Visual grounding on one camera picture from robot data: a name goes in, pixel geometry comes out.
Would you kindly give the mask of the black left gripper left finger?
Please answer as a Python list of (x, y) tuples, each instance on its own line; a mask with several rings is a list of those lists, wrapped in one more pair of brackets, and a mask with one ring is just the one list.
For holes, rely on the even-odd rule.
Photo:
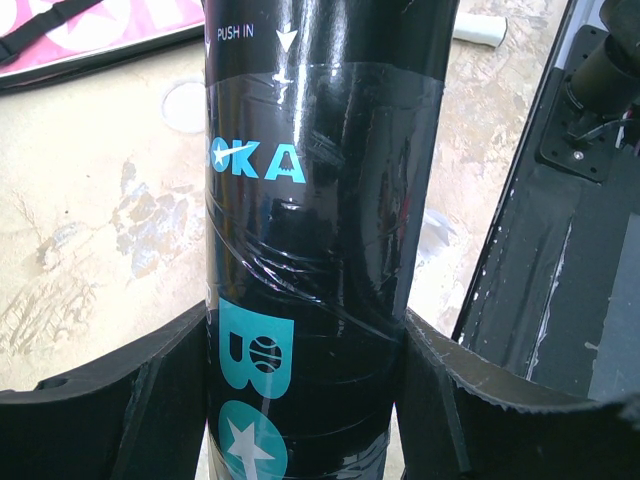
[(2, 391), (2, 478), (194, 478), (205, 426), (205, 315), (198, 303), (33, 391)]

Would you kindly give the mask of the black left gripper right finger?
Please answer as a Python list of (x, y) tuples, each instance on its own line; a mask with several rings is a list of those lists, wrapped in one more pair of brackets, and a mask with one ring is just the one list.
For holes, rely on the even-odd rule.
[(406, 313), (399, 430), (407, 479), (636, 479), (639, 396), (537, 385)]

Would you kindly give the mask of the white shuttlecock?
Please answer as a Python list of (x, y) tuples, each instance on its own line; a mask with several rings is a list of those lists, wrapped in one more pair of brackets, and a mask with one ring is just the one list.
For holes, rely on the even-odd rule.
[(426, 265), (450, 245), (449, 237), (456, 235), (447, 217), (437, 210), (424, 211), (417, 248), (417, 265)]

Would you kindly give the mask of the clear plastic tube lid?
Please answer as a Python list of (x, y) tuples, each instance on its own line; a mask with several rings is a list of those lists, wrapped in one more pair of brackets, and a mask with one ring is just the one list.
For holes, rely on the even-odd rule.
[(181, 133), (202, 133), (205, 129), (205, 92), (205, 85), (196, 80), (180, 81), (171, 86), (160, 106), (164, 122)]

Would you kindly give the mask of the black BOKA shuttlecock tube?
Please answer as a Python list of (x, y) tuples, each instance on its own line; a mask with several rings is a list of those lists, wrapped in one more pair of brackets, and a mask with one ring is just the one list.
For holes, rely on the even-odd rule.
[(379, 479), (454, 1), (207, 1), (214, 479)]

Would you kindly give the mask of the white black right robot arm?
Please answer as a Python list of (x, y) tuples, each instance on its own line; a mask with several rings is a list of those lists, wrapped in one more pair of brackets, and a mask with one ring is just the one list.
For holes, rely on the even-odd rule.
[(579, 111), (613, 119), (639, 97), (639, 3), (606, 1), (599, 16), (607, 37), (571, 76), (567, 95)]

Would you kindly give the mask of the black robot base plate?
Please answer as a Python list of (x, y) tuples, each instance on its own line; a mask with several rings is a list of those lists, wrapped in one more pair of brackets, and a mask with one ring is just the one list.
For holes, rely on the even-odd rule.
[(599, 401), (639, 389), (639, 97), (603, 119), (567, 95), (607, 37), (604, 2), (566, 7), (453, 333), (515, 375)]

